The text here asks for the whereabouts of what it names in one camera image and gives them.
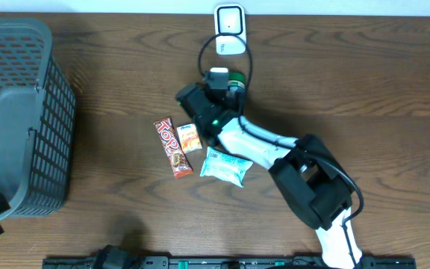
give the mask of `blue and white packet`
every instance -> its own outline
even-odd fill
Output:
[[[211,146],[207,147],[207,158],[203,162],[200,176],[215,176],[243,188],[242,180],[253,161],[230,156]]]

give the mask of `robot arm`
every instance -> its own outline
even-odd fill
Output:
[[[323,261],[330,267],[355,267],[353,260],[357,264],[362,253],[350,221],[342,227],[351,214],[354,190],[343,180],[343,169],[321,140],[310,134],[300,139],[283,137],[251,124],[237,112],[236,102],[226,100],[225,77],[208,73],[205,81],[206,85],[188,85],[175,97],[199,134],[211,146],[222,144],[231,154],[268,169],[293,213],[317,231]],[[309,170],[317,171],[305,180],[302,173]]]

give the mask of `wooden table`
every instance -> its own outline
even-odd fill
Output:
[[[0,17],[48,24],[78,99],[67,203],[49,217],[4,220],[1,268],[40,268],[46,256],[106,244],[174,256],[320,251],[258,165],[243,189],[200,178],[204,149],[188,154],[193,175],[172,176],[152,123],[190,121],[174,95],[201,80],[196,57],[212,16]],[[248,16],[247,24],[255,69],[246,116],[283,135],[319,135],[366,198],[353,223],[360,248],[430,268],[430,18]],[[246,59],[211,49],[204,66],[215,65],[244,71]]]

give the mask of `green lid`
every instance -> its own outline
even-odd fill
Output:
[[[243,84],[245,84],[245,75],[240,72],[230,72],[228,79],[240,81]]]

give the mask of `red snack wrapper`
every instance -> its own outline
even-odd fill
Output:
[[[159,136],[161,137],[163,149],[165,149],[165,153],[167,154],[167,157],[169,157],[170,165],[172,166],[173,170],[173,176],[176,179],[179,179],[182,176],[193,173],[193,169],[188,163],[187,157],[185,156],[184,152],[182,152],[180,143],[175,137],[172,118],[163,118],[162,120],[154,122],[154,125],[155,128],[157,128]]]

